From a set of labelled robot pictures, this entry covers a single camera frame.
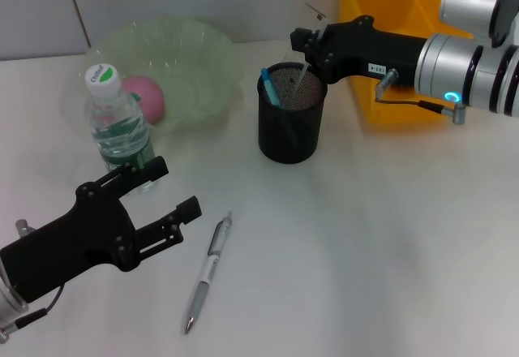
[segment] water bottle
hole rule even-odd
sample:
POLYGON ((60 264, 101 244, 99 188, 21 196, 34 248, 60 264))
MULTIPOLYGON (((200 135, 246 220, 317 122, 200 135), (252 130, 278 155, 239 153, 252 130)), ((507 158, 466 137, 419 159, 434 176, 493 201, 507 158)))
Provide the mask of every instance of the water bottle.
POLYGON ((84 78, 91 95, 88 120, 106 168, 126 162, 142 168, 155 157, 148 124, 135 98, 122 89, 117 70, 101 63, 88 69, 84 78))

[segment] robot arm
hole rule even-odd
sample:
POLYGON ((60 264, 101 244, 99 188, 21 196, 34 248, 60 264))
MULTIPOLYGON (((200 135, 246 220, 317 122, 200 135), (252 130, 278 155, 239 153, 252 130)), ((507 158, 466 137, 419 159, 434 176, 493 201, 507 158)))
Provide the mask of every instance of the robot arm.
POLYGON ((0 343, 6 342, 9 333, 46 315, 42 309, 19 318, 28 303, 82 272, 99 264, 128 272, 183 241, 180 225, 201 215, 194 196, 138 230, 119 201, 132 189, 167 173, 162 157, 152 159, 142 170, 130 164, 120 166, 96 182, 79 186, 74 206, 59 219, 30 234, 21 228, 21 238, 0 250, 0 343))
MULTIPOLYGON (((519 51, 507 40, 518 10, 519 0, 442 0, 440 18, 474 39, 434 34, 425 40, 381 32, 364 15, 322 32, 298 28, 290 40, 328 84, 350 75, 381 79, 380 102, 385 102, 384 90, 396 84, 457 107, 519 116, 519 51)), ((418 105, 445 110, 440 104, 418 105)))

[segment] label sticker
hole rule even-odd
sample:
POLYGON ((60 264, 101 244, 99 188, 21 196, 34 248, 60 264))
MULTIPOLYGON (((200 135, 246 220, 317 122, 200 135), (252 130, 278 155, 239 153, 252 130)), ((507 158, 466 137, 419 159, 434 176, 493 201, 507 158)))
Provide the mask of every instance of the label sticker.
POLYGON ((375 63, 368 63, 367 71, 370 71, 371 73, 377 73, 379 75, 385 75, 386 67, 383 67, 382 65, 376 65, 375 63))

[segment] pen holder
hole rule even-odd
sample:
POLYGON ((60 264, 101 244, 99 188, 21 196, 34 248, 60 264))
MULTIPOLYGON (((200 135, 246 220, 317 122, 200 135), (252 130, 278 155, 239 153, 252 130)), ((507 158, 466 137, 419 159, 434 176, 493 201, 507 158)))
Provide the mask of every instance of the pen holder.
POLYGON ((317 148, 324 98, 328 86, 308 67, 298 90, 294 86, 303 65, 282 62, 268 68, 280 105, 270 102, 263 79, 258 80, 259 148, 283 164, 305 161, 317 148))

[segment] yellow plastic container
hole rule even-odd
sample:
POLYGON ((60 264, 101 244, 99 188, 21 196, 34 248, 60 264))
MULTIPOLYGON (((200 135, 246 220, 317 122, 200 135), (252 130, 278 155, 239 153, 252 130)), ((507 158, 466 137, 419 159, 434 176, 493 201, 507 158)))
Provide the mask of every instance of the yellow plastic container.
MULTIPOLYGON (((340 21, 350 21, 360 15, 371 15, 375 18, 374 27, 382 31, 424 38, 435 32, 470 37, 470 34, 440 22, 440 2, 441 0, 341 0, 340 21)), ((391 125, 443 120, 441 115, 416 106, 376 103, 375 86, 378 80, 362 76, 352 76, 349 80, 358 107, 367 123, 391 125)), ((388 89, 384 99, 434 101, 418 95, 413 88, 398 87, 388 89)))

